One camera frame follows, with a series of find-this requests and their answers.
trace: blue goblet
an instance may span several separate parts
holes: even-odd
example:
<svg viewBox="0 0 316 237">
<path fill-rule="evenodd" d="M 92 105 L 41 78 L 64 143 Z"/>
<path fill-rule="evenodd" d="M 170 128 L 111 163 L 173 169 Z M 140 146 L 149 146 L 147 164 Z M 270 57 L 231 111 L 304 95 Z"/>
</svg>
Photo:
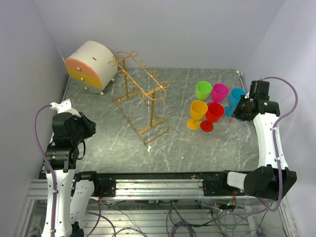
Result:
<svg viewBox="0 0 316 237">
<path fill-rule="evenodd" d="M 235 107 L 237 106 L 239 100 L 241 99 L 241 96 L 242 95 L 245 95 L 246 92 L 241 89 L 241 88 L 234 88 L 232 89 L 232 92 L 231 94 L 229 95 L 229 98 L 228 98 L 228 106 L 225 106 L 224 109 L 225 109 L 225 116 L 228 116 L 228 117 L 231 117 L 234 110 L 235 110 Z"/>
</svg>

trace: yellow goblet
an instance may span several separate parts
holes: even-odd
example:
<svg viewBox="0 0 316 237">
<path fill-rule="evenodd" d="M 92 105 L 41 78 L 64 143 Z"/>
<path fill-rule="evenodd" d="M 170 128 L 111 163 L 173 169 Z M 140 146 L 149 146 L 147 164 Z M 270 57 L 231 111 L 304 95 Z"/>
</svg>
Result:
<svg viewBox="0 0 316 237">
<path fill-rule="evenodd" d="M 195 100 L 192 102 L 190 108 L 191 119 L 187 121 L 189 129 L 197 130 L 199 128 L 199 121 L 204 118 L 207 109 L 207 104 L 201 100 Z"/>
</svg>

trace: table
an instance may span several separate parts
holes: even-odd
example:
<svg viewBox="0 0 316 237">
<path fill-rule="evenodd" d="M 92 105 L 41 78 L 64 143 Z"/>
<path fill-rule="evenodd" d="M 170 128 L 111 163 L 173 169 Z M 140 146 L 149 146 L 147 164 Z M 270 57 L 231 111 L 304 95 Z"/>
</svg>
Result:
<svg viewBox="0 0 316 237">
<path fill-rule="evenodd" d="M 77 162 L 77 172 L 203 172 L 257 168 L 258 141 L 252 123 L 236 120 L 229 123 L 229 118 L 223 117 L 214 124 L 214 130 L 210 133 L 201 129 L 192 131 L 186 126 L 190 118 L 190 104 L 195 100 L 196 84 L 201 80 L 212 85 L 222 82 L 232 90 L 241 87 L 236 71 L 187 68 L 152 70 L 159 72 L 158 81 L 167 80 L 170 83 L 166 98 L 155 103 L 155 112 L 169 124 L 169 131 L 148 145 L 144 145 L 111 100 L 111 97 L 124 95 L 123 77 L 116 75 L 115 81 L 104 89 L 104 96 L 84 90 L 71 79 L 65 98 L 70 98 L 75 109 L 97 123 L 96 134 L 86 141 L 84 159 Z M 127 71 L 144 90 L 155 88 L 156 85 L 140 69 Z M 150 108 L 138 96 L 123 103 L 123 110 L 137 127 L 148 126 Z M 155 129 L 151 129 L 150 133 L 158 132 L 160 128 Z"/>
</svg>

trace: green cup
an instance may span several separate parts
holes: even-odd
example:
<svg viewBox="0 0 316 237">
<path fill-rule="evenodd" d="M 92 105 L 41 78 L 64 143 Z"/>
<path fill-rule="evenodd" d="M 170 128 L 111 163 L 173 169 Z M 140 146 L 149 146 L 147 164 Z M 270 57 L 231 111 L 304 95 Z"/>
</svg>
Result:
<svg viewBox="0 0 316 237">
<path fill-rule="evenodd" d="M 212 85 L 207 81 L 200 81 L 196 87 L 196 98 L 198 100 L 206 100 L 212 91 Z"/>
</svg>

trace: white wall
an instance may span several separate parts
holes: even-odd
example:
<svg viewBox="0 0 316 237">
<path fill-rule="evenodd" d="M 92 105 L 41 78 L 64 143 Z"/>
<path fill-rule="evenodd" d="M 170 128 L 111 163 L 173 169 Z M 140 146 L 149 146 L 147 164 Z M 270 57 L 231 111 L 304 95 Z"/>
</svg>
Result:
<svg viewBox="0 0 316 237">
<path fill-rule="evenodd" d="M 286 0 L 244 71 L 244 82 L 266 76 L 289 80 L 297 89 L 299 104 L 281 122 L 282 147 L 289 168 L 298 180 L 288 194 L 300 236 L 315 236 L 316 195 L 316 1 Z M 271 100 L 282 112 L 293 106 L 286 85 L 271 82 Z"/>
<path fill-rule="evenodd" d="M 284 0 L 34 0 L 64 57 L 87 40 L 149 67 L 243 70 Z"/>
<path fill-rule="evenodd" d="M 63 61 L 31 0 L 0 0 L 0 232 L 14 235 L 42 158 L 33 138 L 36 111 L 60 101 Z M 43 145 L 51 135 L 49 109 L 40 115 Z"/>
</svg>

